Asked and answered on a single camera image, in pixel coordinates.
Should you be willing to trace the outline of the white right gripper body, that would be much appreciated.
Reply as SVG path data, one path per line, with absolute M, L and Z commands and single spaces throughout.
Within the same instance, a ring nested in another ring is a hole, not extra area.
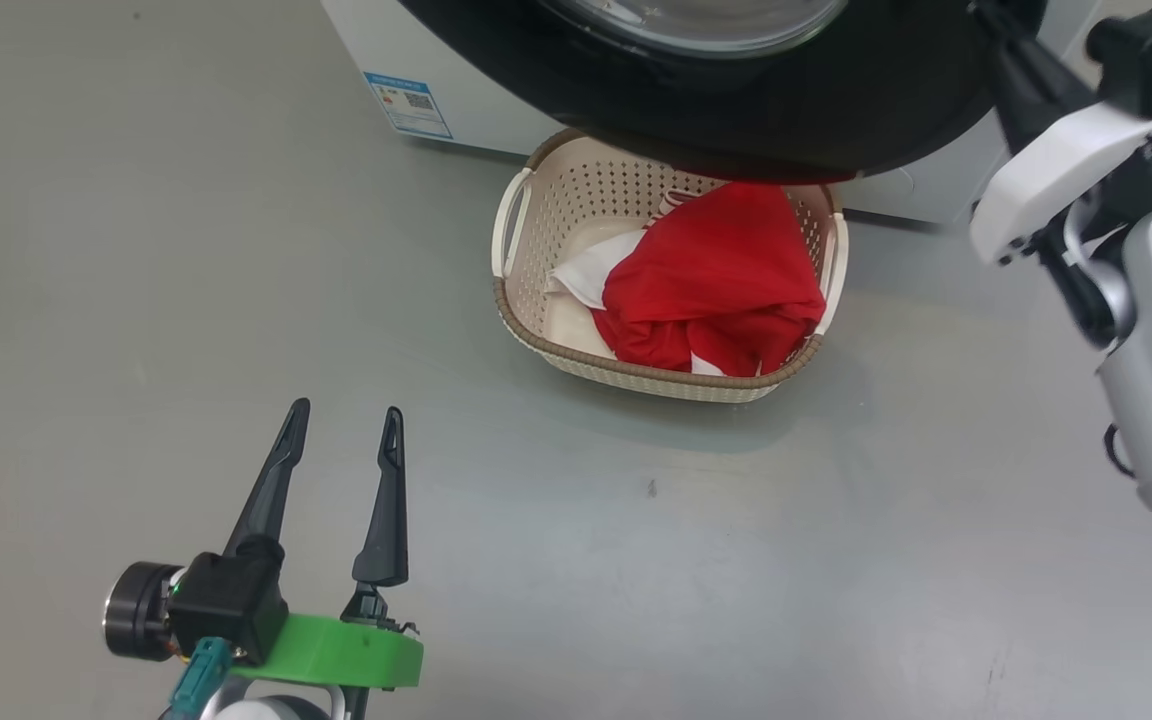
M 1005 258 L 1014 251 L 1011 241 L 1041 232 L 1149 136 L 1152 119 L 1107 103 L 1056 120 L 990 179 L 969 225 L 978 258 L 987 264 Z

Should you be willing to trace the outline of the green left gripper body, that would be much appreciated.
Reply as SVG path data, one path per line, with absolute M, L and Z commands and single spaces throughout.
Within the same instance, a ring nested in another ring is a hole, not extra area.
M 424 646 L 412 635 L 291 614 L 268 661 L 257 667 L 234 665 L 230 674 L 300 685 L 397 689 L 419 684 L 422 660 Z

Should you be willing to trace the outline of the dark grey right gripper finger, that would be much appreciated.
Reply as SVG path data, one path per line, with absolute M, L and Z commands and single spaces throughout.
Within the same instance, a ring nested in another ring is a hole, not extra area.
M 1091 106 L 1096 94 L 1011 12 L 1010 0 L 975 0 L 986 46 L 986 83 L 998 106 Z
M 1033 88 L 1023 61 L 1010 50 L 991 51 L 991 94 L 1007 149 L 1023 150 L 1032 141 L 1029 115 Z

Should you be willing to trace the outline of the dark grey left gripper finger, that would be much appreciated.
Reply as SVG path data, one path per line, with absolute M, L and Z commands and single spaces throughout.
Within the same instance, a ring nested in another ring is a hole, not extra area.
M 346 623 L 394 626 L 381 592 L 410 579 L 404 418 L 388 407 L 378 448 L 380 478 L 364 546 L 353 562 L 356 588 L 340 619 Z
M 311 402 L 308 397 L 297 397 L 289 407 L 282 429 L 279 429 L 270 454 L 262 464 L 259 478 L 242 511 L 238 511 L 238 521 L 223 548 L 225 556 L 237 555 L 242 544 L 253 537 L 268 537 L 271 541 L 280 541 L 285 501 L 291 488 L 293 470 L 300 464 L 305 450 L 310 414 Z

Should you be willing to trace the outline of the dark round washing machine door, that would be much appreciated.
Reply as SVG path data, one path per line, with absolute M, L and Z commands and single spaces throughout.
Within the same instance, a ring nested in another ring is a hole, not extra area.
M 972 0 L 399 3 L 531 108 L 700 176 L 874 176 L 992 108 Z

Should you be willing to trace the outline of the red jersey with white trim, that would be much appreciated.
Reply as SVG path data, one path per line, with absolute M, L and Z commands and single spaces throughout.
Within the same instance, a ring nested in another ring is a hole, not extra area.
M 826 297 L 790 197 L 740 182 L 650 225 L 591 311 L 622 363 L 736 378 L 776 372 L 823 314 Z

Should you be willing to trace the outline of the cream perforated laundry basket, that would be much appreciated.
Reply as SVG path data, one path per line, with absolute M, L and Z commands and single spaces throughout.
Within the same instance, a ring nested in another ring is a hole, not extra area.
M 748 404 L 801 372 L 823 346 L 849 265 L 849 228 L 826 185 L 788 185 L 826 311 L 813 334 L 767 376 L 719 378 L 622 363 L 602 344 L 584 306 L 550 291 L 550 273 L 573 256 L 626 232 L 639 232 L 672 191 L 699 195 L 717 179 L 613 149 L 576 129 L 553 135 L 511 179 L 492 229 L 493 291 L 513 338 L 571 376 L 660 397 Z

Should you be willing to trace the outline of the white front-load washing machine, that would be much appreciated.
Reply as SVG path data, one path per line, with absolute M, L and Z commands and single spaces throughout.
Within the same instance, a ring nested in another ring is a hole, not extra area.
M 518 97 L 471 67 L 397 0 L 320 0 L 361 73 L 429 85 L 456 145 L 529 156 L 561 131 Z M 833 187 L 842 206 L 910 222 L 955 223 L 1005 164 L 1005 136 L 988 114 L 920 161 Z

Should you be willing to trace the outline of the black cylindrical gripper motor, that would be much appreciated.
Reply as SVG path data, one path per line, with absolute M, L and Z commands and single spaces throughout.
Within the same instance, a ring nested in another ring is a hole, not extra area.
M 183 566 L 132 562 L 120 574 L 104 605 L 103 637 L 111 653 L 162 662 L 175 650 L 166 602 Z

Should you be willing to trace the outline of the blue energy label sticker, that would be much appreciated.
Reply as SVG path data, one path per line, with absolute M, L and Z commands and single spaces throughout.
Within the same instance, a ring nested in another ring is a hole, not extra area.
M 397 132 L 433 141 L 453 141 L 454 136 L 445 123 L 442 109 L 435 105 L 435 99 L 424 82 L 371 71 L 364 71 L 364 78 Z

